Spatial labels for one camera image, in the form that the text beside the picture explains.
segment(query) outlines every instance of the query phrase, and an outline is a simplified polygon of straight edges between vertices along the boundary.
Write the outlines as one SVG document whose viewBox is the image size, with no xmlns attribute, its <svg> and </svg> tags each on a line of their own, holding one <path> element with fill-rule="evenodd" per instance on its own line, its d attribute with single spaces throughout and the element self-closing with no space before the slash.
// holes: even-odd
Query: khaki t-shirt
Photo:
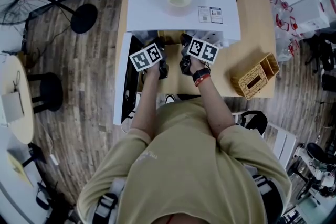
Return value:
<svg viewBox="0 0 336 224">
<path fill-rule="evenodd" d="M 216 141 L 200 99 L 158 109 L 157 137 L 131 129 L 111 149 L 78 199 L 86 223 L 89 208 L 115 177 L 127 177 L 117 224 L 151 224 L 185 213 L 216 223 L 266 223 L 260 192 L 243 164 L 275 179 L 285 194 L 291 182 L 257 131 L 232 126 Z"/>
</svg>

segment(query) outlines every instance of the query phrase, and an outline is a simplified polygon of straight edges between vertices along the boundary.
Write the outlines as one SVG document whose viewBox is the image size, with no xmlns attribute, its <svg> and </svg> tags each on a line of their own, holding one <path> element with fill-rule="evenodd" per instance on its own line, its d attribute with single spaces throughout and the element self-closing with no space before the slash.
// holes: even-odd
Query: white round table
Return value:
<svg viewBox="0 0 336 224">
<path fill-rule="evenodd" d="M 13 81 L 16 82 L 18 72 L 19 80 L 16 89 L 20 94 L 24 116 L 19 120 L 10 123 L 8 128 L 19 141 L 28 144 L 32 141 L 34 136 L 33 103 L 25 68 L 16 56 L 6 57 L 1 80 L 1 94 L 7 94 L 14 91 Z"/>
</svg>

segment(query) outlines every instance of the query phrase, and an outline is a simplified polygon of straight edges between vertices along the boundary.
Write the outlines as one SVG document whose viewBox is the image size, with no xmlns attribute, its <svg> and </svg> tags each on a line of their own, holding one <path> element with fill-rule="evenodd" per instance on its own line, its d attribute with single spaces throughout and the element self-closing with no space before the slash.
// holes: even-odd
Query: wicker basket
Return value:
<svg viewBox="0 0 336 224">
<path fill-rule="evenodd" d="M 231 78 L 238 95 L 250 100 L 267 82 L 279 72 L 279 65 L 272 53 L 267 54 L 259 63 L 242 76 Z"/>
</svg>

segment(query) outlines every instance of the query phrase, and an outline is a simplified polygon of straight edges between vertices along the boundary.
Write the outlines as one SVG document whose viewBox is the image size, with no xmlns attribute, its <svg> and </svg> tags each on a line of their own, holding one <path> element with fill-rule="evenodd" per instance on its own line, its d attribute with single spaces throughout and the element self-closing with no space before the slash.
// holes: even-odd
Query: label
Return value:
<svg viewBox="0 0 336 224">
<path fill-rule="evenodd" d="M 198 7 L 198 17 L 200 23 L 222 24 L 222 10 L 213 7 Z"/>
</svg>

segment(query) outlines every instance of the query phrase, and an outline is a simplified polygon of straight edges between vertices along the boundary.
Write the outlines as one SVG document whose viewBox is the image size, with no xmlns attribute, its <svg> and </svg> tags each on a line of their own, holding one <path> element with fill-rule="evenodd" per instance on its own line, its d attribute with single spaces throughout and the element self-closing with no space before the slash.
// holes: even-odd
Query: hand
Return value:
<svg viewBox="0 0 336 224">
<path fill-rule="evenodd" d="M 191 62 L 190 66 L 191 74 L 194 74 L 196 71 L 204 68 L 204 64 L 202 64 L 201 61 L 195 57 L 190 56 L 190 62 Z"/>
<path fill-rule="evenodd" d="M 160 77 L 160 70 L 159 70 L 159 62 L 157 62 L 155 65 L 153 65 L 150 68 L 147 68 L 147 76 L 155 76 L 155 77 Z"/>
</svg>

